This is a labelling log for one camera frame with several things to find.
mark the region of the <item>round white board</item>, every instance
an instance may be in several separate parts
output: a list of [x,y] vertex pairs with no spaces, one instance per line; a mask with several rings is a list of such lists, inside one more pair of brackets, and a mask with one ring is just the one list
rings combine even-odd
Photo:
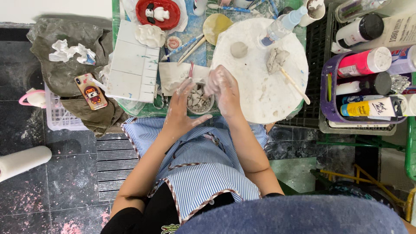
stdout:
[[[223,65],[236,78],[241,109],[246,120],[252,123],[282,120],[302,100],[280,71],[272,75],[267,72],[266,61],[272,48],[290,52],[283,68],[303,92],[308,81],[305,50],[294,33],[268,47],[259,45],[260,36],[272,22],[272,19],[253,18],[233,24],[218,36],[211,63],[211,69]],[[248,53],[244,58],[236,59],[231,55],[230,46],[239,41],[248,46]]]

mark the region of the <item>white plastic basket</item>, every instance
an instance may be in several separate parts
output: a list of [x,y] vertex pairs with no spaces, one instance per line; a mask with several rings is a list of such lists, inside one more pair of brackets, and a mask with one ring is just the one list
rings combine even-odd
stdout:
[[45,84],[46,98],[46,120],[48,128],[52,131],[68,129],[71,131],[88,130],[80,118],[75,117],[69,111],[65,110],[59,100],[59,96],[52,93]]

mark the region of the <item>black shirt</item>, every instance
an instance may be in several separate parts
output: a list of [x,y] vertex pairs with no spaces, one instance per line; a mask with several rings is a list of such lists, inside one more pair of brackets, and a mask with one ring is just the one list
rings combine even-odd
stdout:
[[[271,193],[265,197],[274,196],[280,196],[280,194]],[[146,208],[143,214],[134,207],[124,208],[117,212],[103,228],[101,234],[171,234],[179,228],[178,212],[166,183],[163,183],[153,197],[145,203]],[[231,203],[234,203],[231,193],[223,193],[196,212],[191,219],[201,213]]]

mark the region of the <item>striped apron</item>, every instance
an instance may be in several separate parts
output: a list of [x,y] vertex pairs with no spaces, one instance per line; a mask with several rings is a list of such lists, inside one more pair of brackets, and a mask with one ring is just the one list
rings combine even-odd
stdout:
[[[164,120],[164,117],[130,118],[122,124],[139,160],[156,139]],[[267,143],[264,126],[250,127],[264,148]],[[223,117],[211,118],[179,138],[162,161],[149,197],[163,182],[172,192],[181,225],[222,193],[231,192],[235,202],[261,197],[257,186],[244,175]]]

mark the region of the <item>bowl of clay pieces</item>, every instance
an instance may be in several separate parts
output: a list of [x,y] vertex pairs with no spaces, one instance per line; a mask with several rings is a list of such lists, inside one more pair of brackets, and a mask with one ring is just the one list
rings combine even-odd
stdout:
[[204,84],[197,83],[188,96],[187,108],[196,115],[207,113],[214,105],[214,94],[209,98],[204,97]]

